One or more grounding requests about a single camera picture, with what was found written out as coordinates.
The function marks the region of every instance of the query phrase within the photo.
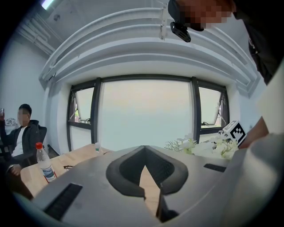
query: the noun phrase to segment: black chair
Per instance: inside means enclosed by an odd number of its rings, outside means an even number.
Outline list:
[[[44,138],[46,136],[46,132],[47,132],[47,128],[39,125],[39,136],[40,136],[40,142],[42,142],[42,143],[43,143]]]
[[[0,157],[3,157],[5,161],[9,161],[11,159],[9,147],[5,146],[2,141],[0,141]]]
[[[39,125],[39,139],[41,143],[43,143],[46,133],[47,133],[47,128]],[[29,157],[25,158],[22,163],[23,167],[27,167],[34,164],[37,164],[37,159],[36,159],[36,154],[33,153],[31,153]]]

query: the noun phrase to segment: white box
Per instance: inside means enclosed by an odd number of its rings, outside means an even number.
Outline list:
[[[239,121],[230,122],[230,124],[223,128],[223,131],[230,139],[236,139],[238,146],[247,136]]]

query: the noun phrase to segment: bottle label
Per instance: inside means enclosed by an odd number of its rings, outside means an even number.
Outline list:
[[[53,172],[52,166],[50,166],[48,168],[44,168],[44,169],[42,169],[42,171],[43,171],[43,175],[45,176],[45,178],[48,182],[51,182],[51,181],[56,179],[56,176]]]

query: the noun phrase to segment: black vent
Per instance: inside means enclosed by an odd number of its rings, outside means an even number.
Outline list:
[[[81,189],[81,185],[73,183],[69,184],[45,209],[45,213],[56,220],[60,220],[67,209],[70,207],[71,203],[77,197]]]
[[[209,164],[209,163],[205,164],[204,167],[209,168],[211,170],[218,171],[218,172],[225,172],[225,170],[226,170],[226,167],[224,167],[224,166],[213,165],[213,164]]]

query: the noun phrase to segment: wooden table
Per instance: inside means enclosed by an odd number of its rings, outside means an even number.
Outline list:
[[[102,148],[102,150],[104,153],[110,151],[104,148]],[[81,161],[85,161],[93,157],[96,157],[95,145],[89,144],[75,151],[54,157],[51,159],[51,163],[57,177],[59,177],[67,171],[63,168],[63,166],[77,165]],[[21,171],[21,179],[33,196],[36,196],[47,185],[38,164],[23,168]],[[147,207],[155,215],[158,207],[160,189],[155,184],[146,167],[144,167],[141,174],[140,187],[145,190],[145,202]]]

